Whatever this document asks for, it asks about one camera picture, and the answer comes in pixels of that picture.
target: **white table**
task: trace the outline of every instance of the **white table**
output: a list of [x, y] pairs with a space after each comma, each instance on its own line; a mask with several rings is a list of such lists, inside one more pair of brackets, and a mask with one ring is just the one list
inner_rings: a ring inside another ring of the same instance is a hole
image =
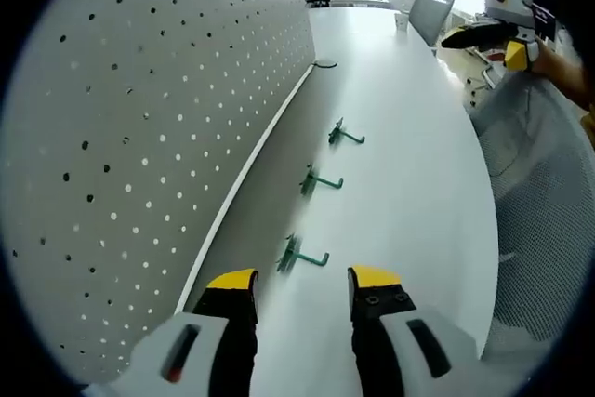
[[[256, 267], [258, 354], [252, 395], [358, 396], [351, 353], [347, 268], [395, 271], [420, 306], [435, 306], [471, 334], [478, 353], [496, 298], [495, 206], [462, 102], [411, 27], [396, 32], [379, 9], [311, 11], [315, 69], [266, 143], [225, 218], [199, 273], [198, 288], [221, 272]], [[365, 135], [329, 147], [345, 117]], [[313, 160], [343, 177], [340, 191], [319, 184], [310, 200], [298, 183]], [[298, 260], [274, 272], [283, 236], [328, 264]]]

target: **green clip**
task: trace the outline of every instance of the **green clip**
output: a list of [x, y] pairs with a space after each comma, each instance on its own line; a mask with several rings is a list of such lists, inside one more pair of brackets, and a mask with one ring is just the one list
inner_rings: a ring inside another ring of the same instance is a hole
[[307, 260], [310, 264], [318, 265], [319, 267], [324, 267], [326, 262], [328, 262], [328, 257], [330, 256], [328, 253], [324, 253], [322, 260], [314, 259], [299, 253], [301, 239], [295, 236], [295, 234], [291, 234], [286, 240], [289, 242], [287, 243], [287, 247], [281, 256], [281, 259], [277, 261], [279, 264], [277, 265], [277, 271], [290, 271], [296, 263], [297, 258]]
[[318, 177], [318, 174], [317, 174], [316, 170], [314, 169], [314, 166], [308, 165], [308, 174], [306, 174], [306, 178], [304, 179], [304, 181], [302, 181], [300, 183], [301, 194], [302, 195], [311, 195], [312, 192], [314, 191], [314, 186], [316, 186], [317, 181], [320, 181], [321, 183], [324, 183], [325, 185], [328, 185], [328, 186], [335, 188], [337, 190], [340, 190], [341, 187], [343, 186], [343, 178], [342, 177], [338, 180], [337, 183], [334, 183], [334, 182], [326, 180], [326, 179], [321, 179], [320, 177]]
[[344, 130], [341, 130], [342, 126], [343, 126], [343, 118], [341, 118], [340, 120], [337, 121], [335, 128], [333, 130], [331, 130], [330, 134], [328, 134], [328, 143], [329, 144], [336, 143], [339, 140], [339, 138], [341, 137], [341, 135], [344, 135], [348, 139], [352, 139], [353, 141], [355, 141], [356, 143], [359, 143], [359, 144], [362, 144], [365, 141], [365, 137], [361, 137], [360, 139], [357, 139], [353, 135], [350, 135], [347, 132], [345, 132]]

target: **gray chair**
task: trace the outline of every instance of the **gray chair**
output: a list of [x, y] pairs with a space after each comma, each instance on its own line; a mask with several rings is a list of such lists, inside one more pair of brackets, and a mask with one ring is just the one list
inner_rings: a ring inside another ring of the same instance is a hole
[[550, 82], [512, 73], [470, 117], [500, 253], [483, 360], [519, 384], [562, 333], [595, 249], [595, 152], [570, 106]]
[[415, 0], [413, 3], [409, 22], [428, 46], [436, 44], [454, 2], [455, 0]]

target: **pegboard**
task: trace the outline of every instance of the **pegboard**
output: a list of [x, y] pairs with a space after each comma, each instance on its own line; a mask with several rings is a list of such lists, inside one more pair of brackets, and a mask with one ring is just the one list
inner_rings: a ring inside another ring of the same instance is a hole
[[263, 131], [314, 59], [303, 0], [52, 0], [2, 121], [5, 256], [80, 383], [169, 317]]

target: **chair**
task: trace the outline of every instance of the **chair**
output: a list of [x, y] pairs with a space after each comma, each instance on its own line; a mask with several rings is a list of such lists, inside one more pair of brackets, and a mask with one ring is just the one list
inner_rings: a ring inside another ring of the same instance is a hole
[[455, 0], [415, 0], [409, 22], [426, 41], [434, 46]]
[[519, 384], [562, 333], [595, 248], [595, 152], [570, 106], [550, 82], [509, 73], [470, 116], [500, 254], [483, 361]]

